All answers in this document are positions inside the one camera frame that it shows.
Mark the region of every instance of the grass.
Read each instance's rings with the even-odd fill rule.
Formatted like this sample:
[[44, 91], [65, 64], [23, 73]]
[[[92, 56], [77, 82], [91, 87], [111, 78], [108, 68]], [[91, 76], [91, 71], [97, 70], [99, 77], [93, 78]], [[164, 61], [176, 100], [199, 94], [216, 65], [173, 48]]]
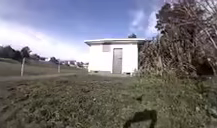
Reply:
[[[20, 76], [21, 63], [11, 59], [0, 58], [0, 76]], [[61, 73], [79, 72], [79, 69], [61, 66]], [[24, 75], [44, 75], [58, 73], [57, 65], [28, 61]]]
[[190, 82], [75, 75], [0, 84], [1, 128], [120, 128], [145, 109], [157, 113], [155, 128], [202, 128], [209, 119]]

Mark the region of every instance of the white wall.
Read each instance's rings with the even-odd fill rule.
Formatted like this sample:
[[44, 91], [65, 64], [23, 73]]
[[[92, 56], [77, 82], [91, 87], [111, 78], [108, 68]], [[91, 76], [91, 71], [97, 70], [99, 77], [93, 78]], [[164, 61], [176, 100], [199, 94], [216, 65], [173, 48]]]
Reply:
[[113, 49], [122, 48], [122, 73], [134, 72], [138, 69], [137, 44], [111, 44], [110, 52], [102, 52], [102, 45], [91, 45], [89, 55], [89, 71], [110, 71], [113, 68]]

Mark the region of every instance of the pole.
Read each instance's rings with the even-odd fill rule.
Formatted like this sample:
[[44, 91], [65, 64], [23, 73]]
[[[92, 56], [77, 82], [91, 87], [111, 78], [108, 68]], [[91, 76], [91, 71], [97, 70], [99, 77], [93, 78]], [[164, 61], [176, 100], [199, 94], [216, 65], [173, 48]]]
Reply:
[[61, 72], [60, 60], [58, 61], [58, 68], [57, 68], [57, 72], [58, 72], [58, 73], [60, 73], [60, 72]]
[[24, 74], [25, 61], [26, 61], [26, 58], [23, 58], [22, 59], [22, 67], [21, 67], [21, 76], [23, 76], [23, 74]]

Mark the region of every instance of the door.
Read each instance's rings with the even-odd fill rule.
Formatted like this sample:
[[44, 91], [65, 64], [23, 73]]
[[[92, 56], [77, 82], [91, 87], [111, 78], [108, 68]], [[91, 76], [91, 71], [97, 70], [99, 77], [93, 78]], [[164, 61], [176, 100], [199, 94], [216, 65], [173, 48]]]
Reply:
[[122, 48], [113, 49], [113, 73], [122, 73]]

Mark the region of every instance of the sky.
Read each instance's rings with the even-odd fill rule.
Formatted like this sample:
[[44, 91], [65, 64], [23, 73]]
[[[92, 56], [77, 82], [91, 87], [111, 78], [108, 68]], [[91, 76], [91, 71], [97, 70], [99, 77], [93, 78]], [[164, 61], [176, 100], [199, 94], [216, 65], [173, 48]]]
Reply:
[[163, 0], [0, 0], [0, 45], [29, 46], [32, 53], [88, 61], [84, 40], [149, 39]]

